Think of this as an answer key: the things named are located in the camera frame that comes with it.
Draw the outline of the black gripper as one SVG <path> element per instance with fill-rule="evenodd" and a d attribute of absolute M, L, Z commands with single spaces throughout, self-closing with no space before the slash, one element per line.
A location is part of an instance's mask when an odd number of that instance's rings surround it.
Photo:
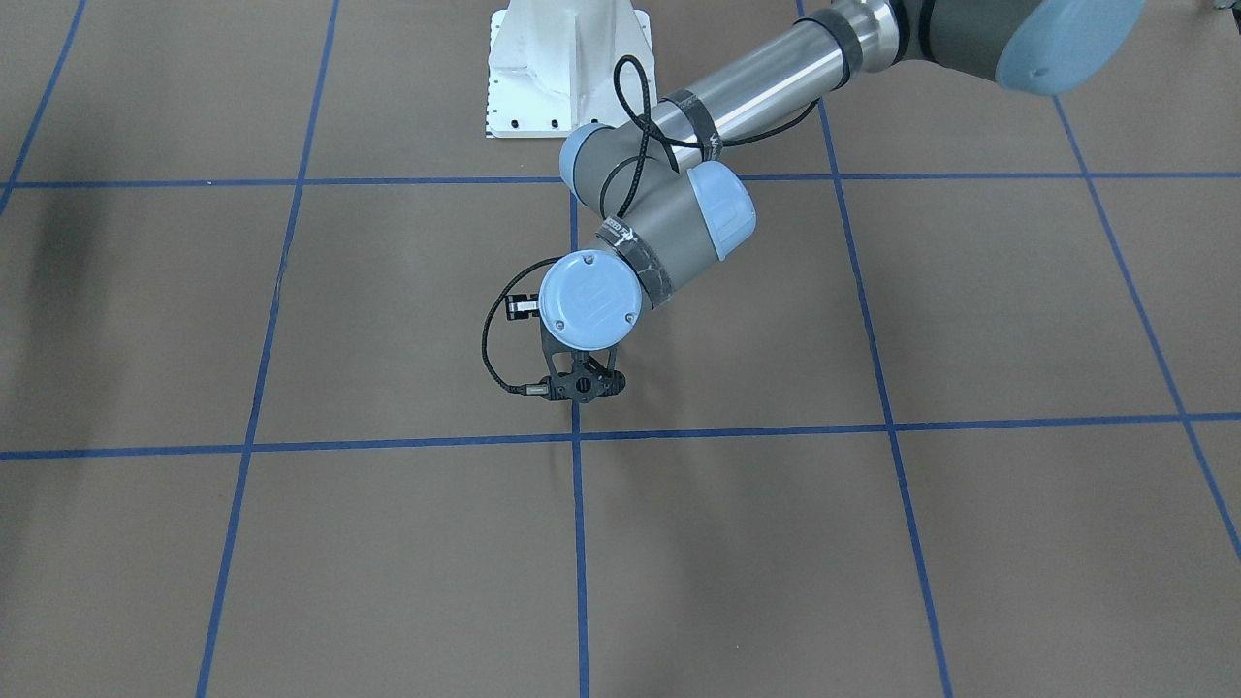
<path fill-rule="evenodd" d="M 539 395 L 549 401 L 591 402 L 614 397 L 625 389 L 625 375 L 617 370 L 618 345 L 604 349 L 606 361 L 594 351 L 575 349 L 541 328 L 540 342 L 549 375 L 539 384 Z"/>

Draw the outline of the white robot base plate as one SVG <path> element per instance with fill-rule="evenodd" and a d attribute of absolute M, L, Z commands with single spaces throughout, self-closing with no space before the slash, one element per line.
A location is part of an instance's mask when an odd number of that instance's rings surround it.
<path fill-rule="evenodd" d="M 613 70 L 632 53 L 655 77 L 652 17 L 629 1 L 510 1 L 489 21 L 485 137 L 563 138 L 618 127 Z"/>

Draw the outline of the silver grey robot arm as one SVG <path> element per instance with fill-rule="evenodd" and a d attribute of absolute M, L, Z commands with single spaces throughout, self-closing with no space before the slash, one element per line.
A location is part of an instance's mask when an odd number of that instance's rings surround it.
<path fill-rule="evenodd" d="M 918 60 L 1006 91 L 1059 96 L 1097 75 L 1136 27 L 1142 1 L 833 1 L 714 75 L 655 98 L 633 53 L 616 60 L 622 125 L 573 130 L 563 184 L 601 219 L 594 242 L 539 262 L 535 296 L 504 292 L 508 319 L 537 317 L 547 375 L 506 392 L 589 402 L 625 386 L 618 347 L 757 225 L 724 163 L 798 125 L 833 91 Z"/>

